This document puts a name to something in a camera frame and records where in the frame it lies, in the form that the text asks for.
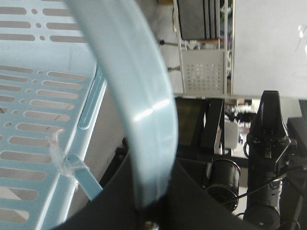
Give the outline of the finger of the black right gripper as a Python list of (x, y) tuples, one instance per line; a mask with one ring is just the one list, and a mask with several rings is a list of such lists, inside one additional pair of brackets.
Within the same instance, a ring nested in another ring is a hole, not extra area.
[(265, 90), (262, 93), (260, 105), (251, 122), (249, 133), (255, 137), (287, 136), (278, 91)]

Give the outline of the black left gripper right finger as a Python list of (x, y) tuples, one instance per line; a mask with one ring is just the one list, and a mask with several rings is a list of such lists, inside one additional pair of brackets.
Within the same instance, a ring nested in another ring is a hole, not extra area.
[(153, 222), (160, 230), (257, 230), (218, 204), (175, 161), (167, 193), (149, 205), (143, 225)]

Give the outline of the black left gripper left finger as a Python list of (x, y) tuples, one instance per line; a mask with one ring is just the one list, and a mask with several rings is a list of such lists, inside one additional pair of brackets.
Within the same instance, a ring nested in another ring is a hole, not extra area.
[(138, 224), (130, 157), (126, 156), (103, 191), (81, 211), (54, 229), (136, 230)]

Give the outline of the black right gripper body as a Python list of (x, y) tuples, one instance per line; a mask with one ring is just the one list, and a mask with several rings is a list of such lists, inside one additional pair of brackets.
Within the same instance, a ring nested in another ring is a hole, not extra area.
[(289, 164), (289, 155), (297, 147), (297, 141), (289, 138), (286, 131), (250, 129), (247, 134), (248, 178), (271, 179)]

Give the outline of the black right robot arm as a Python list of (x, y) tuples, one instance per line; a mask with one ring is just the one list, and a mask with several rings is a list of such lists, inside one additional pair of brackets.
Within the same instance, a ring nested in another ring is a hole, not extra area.
[[(290, 171), (289, 157), (296, 141), (290, 139), (281, 113), (278, 91), (264, 91), (251, 121), (244, 145), (248, 159), (247, 205), (243, 219), (264, 230), (276, 230), (280, 223), (283, 178)], [(226, 209), (234, 211), (240, 169), (227, 158), (215, 159), (210, 167), (206, 192)]]

